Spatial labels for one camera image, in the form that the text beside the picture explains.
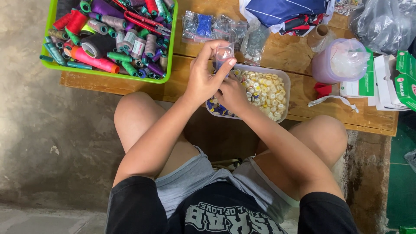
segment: leg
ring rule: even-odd
[[[144,92],[135,92],[122,97],[114,113],[114,124],[124,151],[127,153],[164,113],[165,110]],[[198,154],[199,151],[181,134],[158,177],[173,172]]]
[[[326,115],[295,125],[289,132],[311,149],[330,169],[345,152],[347,132],[340,121]],[[261,141],[258,151],[265,148]],[[299,188],[270,150],[253,158],[263,173],[284,193],[299,201]]]

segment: blue fabric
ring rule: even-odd
[[[299,14],[317,15],[326,13],[326,0],[251,0],[245,9],[260,22],[270,27],[278,25]]]

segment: green plastic basket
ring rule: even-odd
[[[171,70],[172,70],[173,43],[175,39],[176,19],[178,16],[178,2],[176,0],[173,0],[173,1],[175,2],[175,7],[173,9],[172,34],[171,34],[171,40],[169,42],[168,68],[166,70],[166,76],[163,79],[155,80],[155,79],[150,79],[150,78],[140,78],[140,77],[134,77],[134,76],[129,76],[129,75],[114,74],[110,72],[100,72],[100,71],[86,70],[86,69],[80,69],[80,68],[74,68],[74,67],[63,67],[55,62],[46,62],[46,61],[41,60],[42,64],[46,68],[68,71],[68,72],[80,72],[80,73],[86,73],[86,74],[91,74],[91,75],[110,76],[110,77],[117,77],[117,78],[129,79],[129,80],[139,80],[139,81],[145,81],[145,82],[150,82],[150,83],[163,84],[169,80],[171,76]],[[55,22],[57,3],[58,3],[58,0],[51,0],[50,2],[48,19],[46,22],[45,36],[49,35],[48,29],[52,28],[52,24]],[[49,56],[48,51],[43,46],[42,46],[42,51],[40,54]]]

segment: hand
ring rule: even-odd
[[[183,97],[195,104],[196,107],[199,107],[218,91],[224,78],[237,62],[235,58],[230,58],[215,75],[208,71],[208,60],[216,53],[217,47],[228,44],[229,42],[224,40],[207,41],[198,56],[192,60],[188,86]]]
[[[252,106],[245,94],[245,88],[234,75],[230,74],[228,79],[224,79],[224,82],[220,86],[220,90],[222,94],[218,91],[215,93],[218,103],[225,106],[225,108],[237,116],[240,116],[244,110]]]

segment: red thread spool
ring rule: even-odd
[[[72,50],[74,48],[75,44],[72,42],[71,39],[67,40],[67,42],[64,43],[64,48],[67,48],[69,50]]]
[[[71,19],[72,19],[71,13],[67,13],[66,15],[62,16],[62,18],[60,18],[55,23],[53,23],[52,26],[54,27],[54,29],[58,31],[62,30],[71,21]]]
[[[85,23],[88,20],[88,17],[79,12],[78,10],[71,10],[72,19],[67,24],[67,29],[78,35]]]
[[[78,60],[80,62],[86,63],[93,67],[97,67],[107,72],[111,73],[118,73],[120,71],[120,67],[113,62],[110,62],[104,58],[101,59],[94,59],[91,58],[87,53],[79,46],[74,46],[71,50],[72,58]]]
[[[144,2],[146,3],[147,6],[147,10],[152,14],[152,15],[157,15],[159,14],[159,11],[157,9],[157,5],[155,0],[144,0]]]

